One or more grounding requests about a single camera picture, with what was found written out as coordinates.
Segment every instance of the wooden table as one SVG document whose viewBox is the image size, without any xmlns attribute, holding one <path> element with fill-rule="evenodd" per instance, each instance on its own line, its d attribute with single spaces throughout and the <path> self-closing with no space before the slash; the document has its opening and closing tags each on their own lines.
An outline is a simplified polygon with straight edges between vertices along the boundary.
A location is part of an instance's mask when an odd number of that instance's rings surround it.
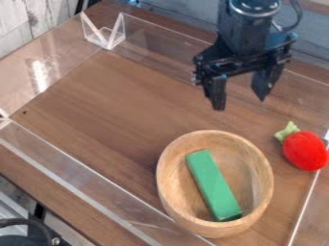
<svg viewBox="0 0 329 246">
<path fill-rule="evenodd" d="M 102 2 L 89 10 L 98 27 L 114 24 L 118 12 L 129 12 L 205 40 L 214 38 L 213 34 L 117 1 Z M 288 69 L 265 103 L 259 102 L 249 89 L 251 76 L 233 78 L 226 111 L 218 112 L 201 88 L 101 50 L 12 119 L 160 210 L 164 208 L 154 174 L 168 144 L 178 136 L 205 129 L 244 136 L 273 165 L 275 198 L 249 231 L 213 242 L 284 245 L 313 174 L 287 163 L 273 134 L 291 119 L 320 135 L 329 124 L 328 71 L 300 62 L 293 62 Z M 146 244 L 3 147 L 0 160 L 3 175 L 97 244 Z"/>
</svg>

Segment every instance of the bowl rim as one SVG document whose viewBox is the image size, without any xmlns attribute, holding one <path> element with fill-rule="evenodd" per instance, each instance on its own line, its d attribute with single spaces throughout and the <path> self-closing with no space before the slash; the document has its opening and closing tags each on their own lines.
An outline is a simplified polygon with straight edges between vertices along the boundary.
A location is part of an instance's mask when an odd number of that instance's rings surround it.
<svg viewBox="0 0 329 246">
<path fill-rule="evenodd" d="M 241 140 L 246 145 L 249 145 L 253 150 L 256 151 L 257 155 L 260 155 L 260 157 L 264 158 L 265 162 L 265 168 L 268 171 L 268 176 L 269 176 L 269 192 L 265 194 L 265 197 L 261 201 L 261 203 L 259 204 L 259 206 L 256 207 L 256 209 L 252 211 L 252 213 L 246 216 L 244 216 L 242 218 L 233 220 L 233 221 L 228 221 L 228 222 L 216 222 L 216 221 L 208 221 L 204 219 L 200 219 L 194 216 L 192 216 L 189 213 L 186 213 L 185 211 L 177 209 L 173 206 L 173 202 L 166 198 L 166 195 L 164 194 L 162 190 L 164 190 L 164 186 L 160 183 L 160 179 L 161 179 L 161 169 L 162 166 L 165 165 L 164 160 L 169 155 L 169 151 L 173 148 L 173 145 L 176 145 L 177 142 L 182 141 L 185 138 L 189 138 L 192 135 L 202 135 L 202 134 L 217 134 L 217 135 L 228 135 L 238 140 Z M 272 198 L 273 198 L 273 193 L 275 193 L 275 174 L 273 174 L 273 168 L 272 165 L 268 161 L 268 158 L 265 157 L 264 153 L 261 152 L 261 150 L 259 149 L 259 147 L 249 141 L 246 140 L 242 136 L 232 134 L 229 132 L 221 131 L 221 130 L 200 130 L 200 131 L 194 131 L 190 132 L 182 136 L 180 136 L 174 141 L 172 141 L 172 143 L 166 146 L 161 157 L 160 157 L 160 161 L 157 164 L 157 173 L 156 173 L 156 178 L 157 178 L 157 188 L 158 188 L 158 193 L 162 199 L 165 199 L 165 202 L 168 204 L 168 206 L 170 207 L 170 209 L 176 212 L 176 214 L 178 216 L 181 216 L 185 220 L 188 220 L 189 222 L 198 224 L 201 226 L 206 226 L 206 227 L 212 227 L 212 228 L 233 228 L 237 226 L 242 226 L 245 223 L 248 223 L 248 221 L 256 221 L 257 217 L 260 216 L 260 214 L 263 214 L 263 212 L 265 211 L 267 207 L 271 204 Z"/>
</svg>

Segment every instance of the red strawberry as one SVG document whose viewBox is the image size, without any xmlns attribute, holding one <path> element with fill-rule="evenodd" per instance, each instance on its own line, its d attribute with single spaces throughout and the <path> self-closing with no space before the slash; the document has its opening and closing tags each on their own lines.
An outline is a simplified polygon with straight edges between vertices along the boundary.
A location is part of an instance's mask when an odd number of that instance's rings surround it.
<svg viewBox="0 0 329 246">
<path fill-rule="evenodd" d="M 284 131 L 276 134 L 283 142 L 283 152 L 288 160 L 307 171 L 323 168 L 329 155 L 320 137 L 308 131 L 300 131 L 289 122 Z"/>
</svg>

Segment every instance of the wooden bowl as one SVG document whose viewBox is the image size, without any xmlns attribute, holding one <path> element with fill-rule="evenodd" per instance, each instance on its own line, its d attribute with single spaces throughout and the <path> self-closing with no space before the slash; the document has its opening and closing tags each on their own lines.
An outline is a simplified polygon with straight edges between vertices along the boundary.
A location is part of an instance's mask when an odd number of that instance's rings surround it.
<svg viewBox="0 0 329 246">
<path fill-rule="evenodd" d="M 209 149 L 240 202 L 244 217 L 214 222 L 185 157 Z M 238 234 L 261 217 L 273 197 L 272 166 L 259 148 L 238 135 L 198 131 L 181 136 L 165 149 L 157 166 L 158 193 L 165 210 L 192 232 L 220 238 Z"/>
</svg>

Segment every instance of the green rectangular block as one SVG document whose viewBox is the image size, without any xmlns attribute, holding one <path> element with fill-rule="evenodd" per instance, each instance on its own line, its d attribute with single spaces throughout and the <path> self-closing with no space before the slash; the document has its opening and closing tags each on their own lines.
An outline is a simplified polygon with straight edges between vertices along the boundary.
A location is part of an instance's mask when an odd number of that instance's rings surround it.
<svg viewBox="0 0 329 246">
<path fill-rule="evenodd" d="M 210 151 L 194 152 L 186 156 L 186 161 L 214 221 L 240 219 L 242 209 L 214 163 Z"/>
</svg>

